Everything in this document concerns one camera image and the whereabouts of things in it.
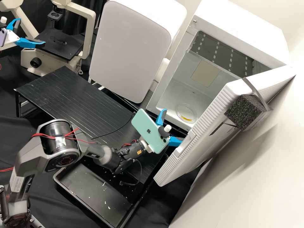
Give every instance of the white wall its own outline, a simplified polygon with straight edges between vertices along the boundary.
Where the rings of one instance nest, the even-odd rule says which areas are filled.
[[[184,23],[180,27],[180,31],[178,35],[176,36],[175,41],[171,45],[170,49],[168,50],[168,53],[166,55],[167,59],[171,59],[173,53],[175,52],[177,45],[179,44],[181,38],[183,37],[183,34],[185,33],[197,7],[199,6],[201,0],[176,0],[180,4],[182,4],[187,9],[187,16],[185,18]]]
[[[263,125],[215,158],[170,228],[304,227],[304,1],[233,2],[283,29],[297,76]]]

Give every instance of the label sticker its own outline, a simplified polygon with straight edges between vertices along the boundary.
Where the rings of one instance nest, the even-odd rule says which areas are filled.
[[[10,183],[9,185],[10,185],[10,189],[12,190],[12,192],[20,192],[23,181],[24,181],[24,177],[17,176],[15,167],[14,167],[12,176],[10,177],[10,180],[9,180],[9,183]]]

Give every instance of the robotic arm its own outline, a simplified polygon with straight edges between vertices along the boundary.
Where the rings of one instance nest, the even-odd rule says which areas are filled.
[[[170,136],[169,125],[162,126],[165,114],[166,110],[163,110],[155,123],[140,109],[132,119],[132,125],[141,135],[140,139],[118,151],[97,142],[88,142],[86,134],[75,134],[78,128],[66,120],[56,119],[40,125],[37,133],[17,154],[8,187],[0,186],[4,227],[23,228],[30,224],[44,228],[27,207],[29,189],[37,174],[67,167],[83,156],[91,157],[96,164],[113,174],[119,174],[146,151],[159,154],[168,145],[178,146],[181,139]]]
[[[123,172],[133,159],[144,154],[141,142],[114,151],[106,145],[87,142],[84,133],[62,119],[52,120],[38,127],[30,141],[19,151],[9,185],[0,188],[2,221],[5,227],[27,227],[35,218],[27,207],[28,193],[37,174],[69,166],[83,156],[111,170],[114,174]]]

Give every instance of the black cable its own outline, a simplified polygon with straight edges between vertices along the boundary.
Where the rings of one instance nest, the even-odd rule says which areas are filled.
[[[127,183],[127,182],[120,181],[120,182],[119,182],[119,185],[121,185],[121,186],[123,186],[123,185],[135,186],[135,185],[137,185],[137,184],[139,183],[140,178],[142,177],[143,167],[142,167],[142,164],[140,163],[139,160],[133,159],[133,163],[134,163],[134,162],[138,162],[139,165],[140,165],[140,176],[139,176],[139,178],[137,179],[137,182],[136,182],[135,184],[131,184],[131,183]]]
[[[100,136],[91,138],[91,140],[96,139],[96,138],[100,138],[100,137],[103,137],[103,136],[106,136],[106,135],[109,135],[109,134],[112,134],[112,133],[114,133],[114,132],[116,132],[116,131],[122,129],[125,125],[127,125],[128,122],[130,122],[130,120],[133,118],[134,114],[135,114],[135,113],[133,113],[133,115],[130,117],[130,119],[129,119],[124,125],[122,125],[120,128],[117,128],[116,130],[111,131],[111,132],[109,132],[109,133],[106,133],[106,134],[103,134],[103,135],[100,135]]]
[[[28,209],[31,208],[31,201],[29,200],[29,197],[28,197]]]

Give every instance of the white cylinder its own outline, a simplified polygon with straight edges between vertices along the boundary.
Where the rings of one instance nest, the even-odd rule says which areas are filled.
[[[3,24],[6,24],[7,18],[2,16],[1,19],[0,19],[0,22],[3,23]]]
[[[165,132],[169,132],[169,131],[171,131],[171,129],[172,129],[171,125],[168,125],[168,124],[164,127]]]

